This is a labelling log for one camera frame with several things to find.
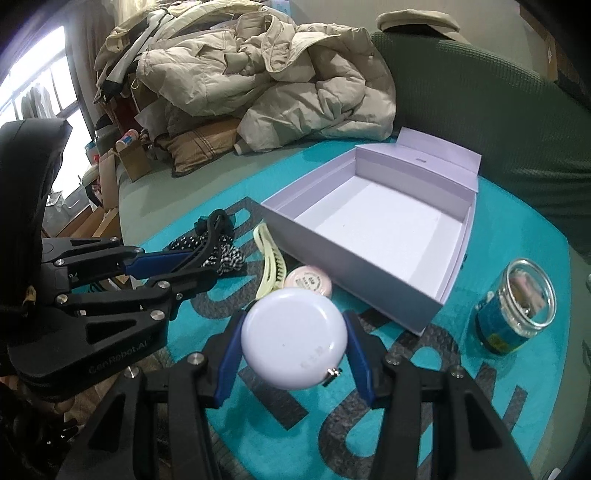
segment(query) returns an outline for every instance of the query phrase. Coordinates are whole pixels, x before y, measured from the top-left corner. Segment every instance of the pink compact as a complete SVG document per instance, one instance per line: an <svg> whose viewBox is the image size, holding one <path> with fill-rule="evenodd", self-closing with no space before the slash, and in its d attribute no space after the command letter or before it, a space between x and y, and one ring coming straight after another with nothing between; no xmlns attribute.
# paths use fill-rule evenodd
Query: pink compact
<svg viewBox="0 0 591 480"><path fill-rule="evenodd" d="M298 267L285 278L285 287L305 288L330 298L332 282L321 269L304 265Z"/></svg>

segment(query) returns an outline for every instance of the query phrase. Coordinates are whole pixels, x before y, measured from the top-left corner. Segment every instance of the lavender box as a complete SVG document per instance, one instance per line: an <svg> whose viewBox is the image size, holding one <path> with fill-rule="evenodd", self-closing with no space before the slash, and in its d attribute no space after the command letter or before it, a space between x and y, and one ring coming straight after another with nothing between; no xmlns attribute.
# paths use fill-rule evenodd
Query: lavender box
<svg viewBox="0 0 591 480"><path fill-rule="evenodd" d="M479 154L403 128L269 197L264 218L279 248L420 335L462 266L479 166Z"/></svg>

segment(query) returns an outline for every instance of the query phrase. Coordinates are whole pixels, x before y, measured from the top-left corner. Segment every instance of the glass jar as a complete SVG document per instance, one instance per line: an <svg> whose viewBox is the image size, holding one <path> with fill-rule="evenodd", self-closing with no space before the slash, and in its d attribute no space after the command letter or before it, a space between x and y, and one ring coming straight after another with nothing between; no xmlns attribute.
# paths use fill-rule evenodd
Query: glass jar
<svg viewBox="0 0 591 480"><path fill-rule="evenodd" d="M491 352L506 355L552 323L556 294L538 265L517 258L501 272L475 310L480 341Z"/></svg>

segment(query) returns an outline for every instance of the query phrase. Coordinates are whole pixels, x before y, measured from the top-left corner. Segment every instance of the brown pillow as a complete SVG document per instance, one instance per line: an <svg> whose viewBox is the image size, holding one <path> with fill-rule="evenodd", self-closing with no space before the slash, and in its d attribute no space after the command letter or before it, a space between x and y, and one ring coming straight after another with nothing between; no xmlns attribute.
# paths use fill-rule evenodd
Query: brown pillow
<svg viewBox="0 0 591 480"><path fill-rule="evenodd" d="M174 159L173 177L183 177L231 150L239 123L238 118L228 118L174 138L159 138L156 144Z"/></svg>

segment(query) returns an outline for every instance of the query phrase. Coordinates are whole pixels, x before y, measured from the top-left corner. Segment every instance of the white wall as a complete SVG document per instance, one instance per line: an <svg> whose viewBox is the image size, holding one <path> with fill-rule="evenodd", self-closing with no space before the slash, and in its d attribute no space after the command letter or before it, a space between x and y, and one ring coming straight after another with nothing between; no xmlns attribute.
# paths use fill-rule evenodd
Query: white wall
<svg viewBox="0 0 591 480"><path fill-rule="evenodd" d="M527 69L546 71L544 42L519 16L515 0L291 0L296 23L334 22L370 32L377 30L379 14L406 8L445 12L470 43Z"/></svg>

